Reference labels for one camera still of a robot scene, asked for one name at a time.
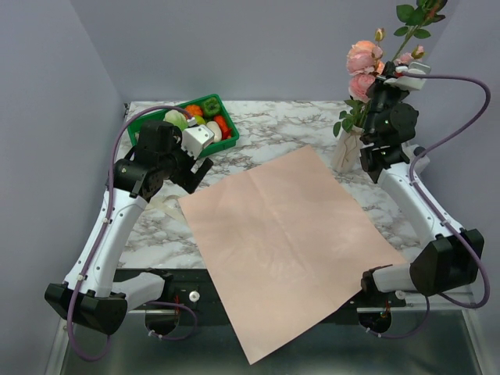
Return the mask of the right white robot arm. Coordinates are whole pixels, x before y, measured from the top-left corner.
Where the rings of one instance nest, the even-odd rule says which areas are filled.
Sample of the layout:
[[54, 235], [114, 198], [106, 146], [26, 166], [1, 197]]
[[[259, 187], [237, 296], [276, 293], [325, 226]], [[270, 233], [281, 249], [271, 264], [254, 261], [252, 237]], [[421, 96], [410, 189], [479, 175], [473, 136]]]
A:
[[427, 149], [406, 145], [416, 136], [419, 113], [404, 100], [423, 87], [429, 73], [430, 67], [421, 62], [388, 62], [367, 91], [360, 138], [362, 169], [395, 201], [423, 247], [410, 263], [364, 272], [359, 296], [370, 306], [396, 291], [443, 295], [472, 284], [480, 270], [482, 234], [467, 230], [446, 213], [418, 176], [427, 164]]

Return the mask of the peach rose stem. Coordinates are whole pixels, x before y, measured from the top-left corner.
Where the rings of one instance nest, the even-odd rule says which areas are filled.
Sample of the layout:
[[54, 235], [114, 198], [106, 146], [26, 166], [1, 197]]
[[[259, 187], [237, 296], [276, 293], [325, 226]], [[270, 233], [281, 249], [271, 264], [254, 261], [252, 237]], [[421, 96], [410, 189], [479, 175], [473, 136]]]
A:
[[346, 56], [346, 69], [350, 75], [382, 73], [384, 52], [380, 43], [384, 40], [385, 34], [384, 28], [377, 28], [374, 41], [358, 41], [351, 46]]

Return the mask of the pink flower bouquet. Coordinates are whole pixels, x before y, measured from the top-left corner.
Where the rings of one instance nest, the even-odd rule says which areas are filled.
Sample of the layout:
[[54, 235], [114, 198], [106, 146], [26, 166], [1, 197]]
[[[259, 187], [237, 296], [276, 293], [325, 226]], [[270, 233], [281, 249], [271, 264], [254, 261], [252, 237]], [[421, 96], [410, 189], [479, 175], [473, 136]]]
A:
[[361, 129], [367, 110], [369, 98], [366, 94], [370, 85], [375, 81], [378, 74], [357, 74], [350, 75], [348, 83], [349, 99], [345, 100], [345, 104], [350, 107], [350, 110], [341, 111], [339, 121], [333, 126], [333, 134], [337, 137], [341, 130], [350, 132], [355, 127]]

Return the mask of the pink wrapping paper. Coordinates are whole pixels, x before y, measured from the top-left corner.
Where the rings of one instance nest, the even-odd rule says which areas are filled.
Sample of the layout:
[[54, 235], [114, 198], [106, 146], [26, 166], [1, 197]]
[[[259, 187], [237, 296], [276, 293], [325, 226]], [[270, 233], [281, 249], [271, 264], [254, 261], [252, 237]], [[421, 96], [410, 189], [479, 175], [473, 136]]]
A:
[[363, 272], [404, 263], [309, 146], [180, 207], [251, 364], [336, 312]]

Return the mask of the beige ribbon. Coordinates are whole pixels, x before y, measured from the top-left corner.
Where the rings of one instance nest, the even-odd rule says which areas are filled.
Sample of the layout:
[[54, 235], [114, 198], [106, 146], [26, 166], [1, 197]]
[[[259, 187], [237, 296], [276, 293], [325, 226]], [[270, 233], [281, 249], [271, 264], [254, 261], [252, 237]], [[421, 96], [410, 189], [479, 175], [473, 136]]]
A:
[[147, 204], [145, 211], [156, 209], [179, 223], [185, 223], [185, 216], [180, 207], [177, 206], [179, 199], [179, 195], [155, 196]]

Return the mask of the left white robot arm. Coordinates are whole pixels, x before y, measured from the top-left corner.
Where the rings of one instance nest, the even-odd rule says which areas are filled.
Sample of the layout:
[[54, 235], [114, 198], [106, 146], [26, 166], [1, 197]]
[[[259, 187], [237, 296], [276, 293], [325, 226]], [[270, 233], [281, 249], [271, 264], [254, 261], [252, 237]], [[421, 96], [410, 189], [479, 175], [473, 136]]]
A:
[[173, 300], [170, 274], [146, 270], [129, 280], [114, 280], [130, 233], [165, 180], [193, 193], [212, 167], [195, 169], [197, 158], [215, 134], [205, 125], [181, 130], [161, 120], [142, 124], [137, 144], [112, 163], [102, 207], [84, 250], [61, 284], [48, 285], [46, 302], [67, 323], [112, 335], [126, 314], [150, 302], [157, 309]]

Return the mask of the white rose stem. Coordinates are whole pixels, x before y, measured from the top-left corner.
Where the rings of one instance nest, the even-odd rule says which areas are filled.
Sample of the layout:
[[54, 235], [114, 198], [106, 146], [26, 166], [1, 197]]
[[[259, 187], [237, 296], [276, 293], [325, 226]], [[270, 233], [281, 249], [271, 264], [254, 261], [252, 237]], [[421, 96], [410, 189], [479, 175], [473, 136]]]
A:
[[394, 32], [394, 36], [402, 37], [403, 42], [391, 60], [393, 63], [412, 38], [423, 40], [431, 36], [427, 27], [446, 18], [441, 11], [447, 4], [448, 0], [417, 0], [415, 5], [396, 6], [396, 16], [402, 26]]

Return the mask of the pink rose stem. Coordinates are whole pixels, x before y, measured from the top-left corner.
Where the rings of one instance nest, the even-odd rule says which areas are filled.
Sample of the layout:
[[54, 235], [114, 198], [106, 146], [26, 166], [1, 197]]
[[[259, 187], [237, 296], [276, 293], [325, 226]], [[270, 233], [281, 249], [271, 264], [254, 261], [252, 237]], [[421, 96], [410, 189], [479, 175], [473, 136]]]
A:
[[406, 53], [401, 54], [395, 60], [395, 65], [396, 66], [401, 66], [401, 65], [408, 66], [413, 61], [421, 60], [425, 56], [425, 54], [426, 54], [426, 52], [424, 50], [424, 47], [422, 45], [417, 45], [411, 52], [406, 52]]

